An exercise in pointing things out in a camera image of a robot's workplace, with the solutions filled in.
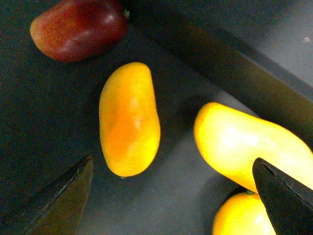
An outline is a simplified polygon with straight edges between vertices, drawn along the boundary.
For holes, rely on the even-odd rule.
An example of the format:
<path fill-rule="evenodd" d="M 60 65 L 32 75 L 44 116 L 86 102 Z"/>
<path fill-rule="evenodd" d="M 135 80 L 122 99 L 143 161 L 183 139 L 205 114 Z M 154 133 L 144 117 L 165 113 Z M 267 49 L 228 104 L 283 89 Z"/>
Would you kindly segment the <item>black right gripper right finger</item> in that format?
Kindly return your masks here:
<path fill-rule="evenodd" d="M 269 220 L 278 235 L 313 233 L 313 190 L 262 158 L 252 174 Z"/>

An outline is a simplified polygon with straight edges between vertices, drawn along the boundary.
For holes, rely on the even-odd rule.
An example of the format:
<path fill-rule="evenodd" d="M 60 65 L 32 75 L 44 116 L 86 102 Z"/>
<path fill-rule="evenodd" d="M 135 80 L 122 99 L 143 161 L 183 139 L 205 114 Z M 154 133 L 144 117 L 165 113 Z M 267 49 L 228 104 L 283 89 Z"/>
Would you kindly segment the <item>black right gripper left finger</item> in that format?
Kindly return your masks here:
<path fill-rule="evenodd" d="M 0 221 L 2 235 L 74 235 L 93 177 L 91 156 L 80 159 Z"/>

